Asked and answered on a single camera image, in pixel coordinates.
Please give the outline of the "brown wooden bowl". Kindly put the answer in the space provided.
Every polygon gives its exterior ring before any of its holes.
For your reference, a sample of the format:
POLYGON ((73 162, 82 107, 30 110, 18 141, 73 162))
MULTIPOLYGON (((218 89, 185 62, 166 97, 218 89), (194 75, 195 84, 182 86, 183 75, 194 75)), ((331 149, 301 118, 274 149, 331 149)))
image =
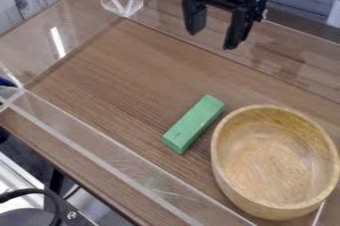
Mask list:
POLYGON ((289 221, 314 212, 340 180, 340 154, 299 111, 254 105, 230 113, 211 137, 218 186, 246 213, 289 221))

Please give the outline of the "clear acrylic wall panel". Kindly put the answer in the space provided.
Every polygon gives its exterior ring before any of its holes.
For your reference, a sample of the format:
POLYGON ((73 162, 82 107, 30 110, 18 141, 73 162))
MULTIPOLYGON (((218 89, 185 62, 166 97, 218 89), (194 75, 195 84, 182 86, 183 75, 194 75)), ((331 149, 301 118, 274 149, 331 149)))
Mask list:
POLYGON ((25 89, 0 88, 0 126, 142 226, 257 226, 25 89))

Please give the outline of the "green wooden block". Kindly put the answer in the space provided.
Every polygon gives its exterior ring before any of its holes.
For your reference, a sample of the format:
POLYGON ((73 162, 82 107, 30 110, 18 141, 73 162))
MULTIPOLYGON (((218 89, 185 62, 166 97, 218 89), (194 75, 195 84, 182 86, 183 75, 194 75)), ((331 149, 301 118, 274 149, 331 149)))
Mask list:
POLYGON ((163 135, 165 144, 183 154, 226 109, 222 100, 205 95, 163 135))

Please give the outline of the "black table leg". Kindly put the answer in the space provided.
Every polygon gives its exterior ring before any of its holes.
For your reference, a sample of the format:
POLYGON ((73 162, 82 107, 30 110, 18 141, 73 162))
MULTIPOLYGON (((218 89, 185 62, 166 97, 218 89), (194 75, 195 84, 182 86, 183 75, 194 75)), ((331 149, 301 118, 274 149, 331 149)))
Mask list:
POLYGON ((65 184, 66 176, 65 174, 55 169, 53 171, 51 181, 50 181, 50 189, 58 194, 62 194, 63 184, 65 184))

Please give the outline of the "clear acrylic corner bracket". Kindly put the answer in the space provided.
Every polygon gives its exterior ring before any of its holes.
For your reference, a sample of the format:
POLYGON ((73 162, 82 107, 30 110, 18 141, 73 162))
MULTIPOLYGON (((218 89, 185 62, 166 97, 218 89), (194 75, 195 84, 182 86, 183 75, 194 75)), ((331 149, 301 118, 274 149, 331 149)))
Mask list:
POLYGON ((101 0, 103 8, 125 18, 131 18, 145 7, 145 0, 101 0))

